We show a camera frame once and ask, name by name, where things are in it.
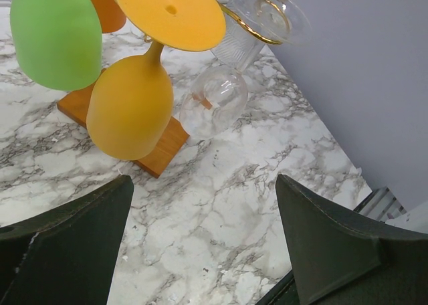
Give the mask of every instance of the marble surface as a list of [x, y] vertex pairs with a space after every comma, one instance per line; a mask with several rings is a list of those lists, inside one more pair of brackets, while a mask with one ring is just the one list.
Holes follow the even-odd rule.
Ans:
[[[104, 36], [104, 65], [141, 54], [128, 25]], [[166, 49], [175, 109], [210, 52]], [[20, 71], [0, 9], [0, 225], [75, 199], [119, 174], [135, 184], [109, 304], [255, 304], [290, 270], [274, 184], [284, 173], [353, 208], [364, 179], [268, 48], [247, 71], [245, 114], [208, 141], [189, 140], [159, 179], [102, 154], [56, 108], [63, 92]]]

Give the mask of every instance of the brown wooden base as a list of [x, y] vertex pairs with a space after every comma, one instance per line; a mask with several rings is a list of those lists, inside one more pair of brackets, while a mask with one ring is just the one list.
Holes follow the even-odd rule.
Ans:
[[[58, 102], [58, 109], [84, 128], [93, 87], [92, 84], [87, 88], [70, 92]], [[189, 135], [183, 130], [180, 122], [171, 118], [154, 150], [134, 163], [155, 178], [159, 178], [188, 138]]]

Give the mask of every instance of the white marble table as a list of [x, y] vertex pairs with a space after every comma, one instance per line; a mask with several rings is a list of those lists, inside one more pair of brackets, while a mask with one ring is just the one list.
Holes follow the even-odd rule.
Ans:
[[[148, 45], [130, 25], [104, 37], [104, 64]], [[210, 52], [166, 49], [176, 111]], [[0, 225], [37, 215], [120, 173], [135, 184], [111, 305], [255, 304], [290, 270], [274, 184], [284, 173], [353, 208], [370, 189], [269, 49], [248, 70], [245, 114], [190, 140], [159, 179], [102, 154], [18, 68], [0, 9]]]

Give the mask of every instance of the wooden block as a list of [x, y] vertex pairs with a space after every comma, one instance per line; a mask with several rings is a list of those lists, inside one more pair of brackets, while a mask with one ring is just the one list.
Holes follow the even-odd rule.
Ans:
[[[93, 87], [92, 84], [87, 88], [70, 92], [58, 102], [58, 109], [84, 128]], [[172, 117], [154, 150], [134, 163], [159, 178], [188, 138], [189, 135], [183, 130], [180, 122]]]

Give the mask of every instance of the countertop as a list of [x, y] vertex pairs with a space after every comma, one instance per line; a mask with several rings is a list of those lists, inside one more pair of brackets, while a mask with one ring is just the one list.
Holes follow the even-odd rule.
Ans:
[[[104, 36], [104, 65], [142, 54], [127, 24]], [[166, 48], [175, 112], [211, 52]], [[135, 184], [109, 304], [255, 304], [291, 268], [274, 184], [278, 173], [354, 208], [370, 189], [268, 48], [245, 78], [249, 102], [232, 128], [189, 139], [159, 179], [101, 153], [58, 112], [65, 94], [20, 71], [0, 9], [0, 225], [89, 193], [119, 174]]]

